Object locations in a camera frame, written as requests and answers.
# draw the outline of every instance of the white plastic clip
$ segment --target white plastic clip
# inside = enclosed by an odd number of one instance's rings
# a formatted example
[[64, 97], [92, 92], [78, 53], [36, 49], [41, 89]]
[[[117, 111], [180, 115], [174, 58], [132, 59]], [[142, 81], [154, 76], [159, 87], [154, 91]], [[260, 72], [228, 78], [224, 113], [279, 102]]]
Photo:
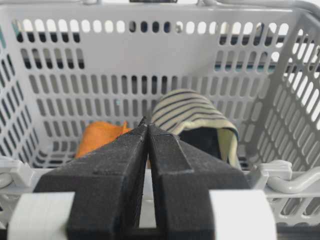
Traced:
[[254, 166], [247, 175], [248, 183], [252, 189], [264, 189], [269, 177], [279, 177], [283, 180], [291, 180], [292, 164], [284, 160], [274, 160]]
[[279, 176], [271, 176], [267, 185], [274, 191], [284, 194], [299, 194], [320, 180], [320, 167], [313, 167], [294, 180], [288, 181]]
[[0, 188], [4, 188], [12, 182], [19, 188], [28, 188], [31, 186], [34, 173], [35, 171], [28, 163], [0, 156]]

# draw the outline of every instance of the fabric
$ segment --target fabric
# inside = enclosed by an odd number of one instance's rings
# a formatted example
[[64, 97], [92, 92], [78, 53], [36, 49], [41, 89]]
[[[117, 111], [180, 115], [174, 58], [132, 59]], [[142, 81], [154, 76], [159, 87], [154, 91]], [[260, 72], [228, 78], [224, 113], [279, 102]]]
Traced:
[[80, 158], [103, 145], [111, 143], [118, 136], [125, 134], [130, 130], [130, 128], [127, 128], [127, 122], [124, 122], [123, 126], [112, 125], [104, 121], [91, 123], [84, 130], [75, 158]]
[[217, 129], [212, 127], [200, 127], [182, 131], [179, 134], [179, 137], [181, 141], [184, 141], [211, 156], [221, 159]]
[[148, 153], [155, 220], [166, 234], [163, 239], [213, 240], [209, 190], [250, 189], [244, 173], [154, 124], [148, 127]]
[[237, 158], [237, 128], [209, 99], [196, 91], [177, 89], [163, 96], [152, 111], [151, 122], [175, 135], [200, 128], [216, 129], [220, 158], [240, 168]]

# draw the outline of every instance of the striped towel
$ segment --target striped towel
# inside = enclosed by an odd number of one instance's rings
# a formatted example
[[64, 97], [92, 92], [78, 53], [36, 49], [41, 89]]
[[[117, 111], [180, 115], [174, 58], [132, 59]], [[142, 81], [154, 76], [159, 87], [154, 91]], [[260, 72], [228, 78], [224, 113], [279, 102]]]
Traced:
[[[218, 148], [221, 160], [240, 168], [237, 158], [236, 127], [201, 94], [190, 89], [169, 92], [153, 109], [151, 122], [175, 135], [200, 128], [215, 129], [218, 146], [210, 147]], [[203, 131], [198, 133], [192, 136], [200, 141], [204, 136]]]

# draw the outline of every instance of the black stripe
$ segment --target black stripe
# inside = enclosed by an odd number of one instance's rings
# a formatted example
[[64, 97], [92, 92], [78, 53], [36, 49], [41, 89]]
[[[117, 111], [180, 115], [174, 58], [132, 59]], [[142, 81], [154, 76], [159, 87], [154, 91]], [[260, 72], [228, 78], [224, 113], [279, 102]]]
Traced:
[[164, 109], [164, 108], [166, 108], [166, 107], [169, 107], [169, 106], [171, 106], [171, 105], [173, 105], [173, 104], [180, 103], [180, 102], [187, 101], [187, 100], [192, 100], [192, 99], [201, 99], [201, 100], [204, 100], [202, 97], [197, 96], [197, 97], [190, 97], [190, 98], [181, 99], [181, 100], [179, 100], [179, 101], [170, 102], [169, 104], [167, 104], [167, 105], [165, 105], [165, 106], [162, 106], [162, 107], [159, 108], [157, 111], [155, 111], [155, 112], [153, 113], [153, 115], [156, 114], [157, 112], [159, 112], [160, 110], [162, 110], [162, 109]]
[[[179, 123], [181, 123], [181, 122], [187, 120], [188, 118], [192, 117], [192, 115], [189, 116], [189, 117], [186, 117], [185, 119], [183, 119], [183, 120], [180, 121]], [[223, 120], [226, 120], [226, 118], [224, 118], [224, 117], [216, 117], [216, 118], [198, 117], [198, 118], [195, 118], [194, 120], [192, 120], [192, 122], [194, 122], [194, 121], [196, 121], [196, 120], [199, 120], [199, 119], [205, 119], [205, 120], [222, 120], [222, 119], [223, 119]], [[175, 124], [173, 124], [172, 126], [170, 126], [169, 128], [167, 128], [166, 131], [169, 132], [169, 131], [170, 131], [172, 128], [174, 128], [177, 124], [178, 124], [178, 123], [176, 122]]]
[[[179, 112], [178, 114], [176, 114], [176, 115], [170, 117], [169, 119], [167, 119], [165, 122], [161, 123], [161, 124], [159, 125], [159, 128], [161, 128], [164, 124], [172, 121], [173, 119], [179, 117], [180, 115], [185, 114], [185, 113], [187, 113], [188, 111], [190, 111], [190, 110], [192, 110], [192, 109], [197, 109], [197, 108], [203, 109], [203, 110], [216, 110], [216, 109], [213, 109], [212, 107], [203, 107], [203, 106], [193, 106], [193, 107], [189, 107], [188, 109], [186, 109], [186, 110], [184, 110], [184, 111], [182, 111], [182, 112]], [[215, 115], [218, 115], [218, 116], [223, 116], [221, 113], [220, 113], [220, 114], [219, 114], [219, 113], [207, 113], [207, 114], [212, 114], [212, 115], [215, 114]]]
[[183, 105], [177, 106], [177, 107], [171, 109], [170, 111], [166, 111], [164, 114], [162, 114], [161, 116], [157, 117], [157, 119], [154, 120], [153, 123], [155, 123], [156, 121], [158, 121], [160, 118], [162, 118], [164, 115], [170, 113], [171, 111], [174, 111], [174, 110], [176, 110], [176, 109], [178, 109], [178, 108], [182, 108], [182, 107], [184, 107], [184, 106], [186, 106], [186, 105], [189, 105], [189, 104], [200, 104], [200, 105], [209, 105], [209, 106], [212, 106], [212, 105], [211, 105], [210, 103], [208, 103], [208, 102], [188, 102], [188, 103], [185, 103], [185, 104], [183, 104]]

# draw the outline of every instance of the basket handle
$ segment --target basket handle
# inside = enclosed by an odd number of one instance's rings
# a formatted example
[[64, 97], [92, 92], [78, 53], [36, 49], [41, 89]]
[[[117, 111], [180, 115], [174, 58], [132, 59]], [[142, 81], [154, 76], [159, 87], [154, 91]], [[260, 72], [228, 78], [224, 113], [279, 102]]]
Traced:
[[258, 6], [267, 8], [294, 8], [303, 9], [320, 17], [320, 7], [314, 3], [303, 0], [198, 0], [198, 5], [215, 6], [217, 4], [225, 5], [243, 5]]
[[177, 0], [129, 0], [130, 3], [175, 4]]
[[82, 3], [83, 0], [0, 0], [1, 4], [55, 4], [55, 3]]
[[292, 181], [281, 179], [278, 176], [270, 176], [267, 185], [277, 192], [284, 194], [297, 194], [320, 180], [320, 166], [311, 168]]

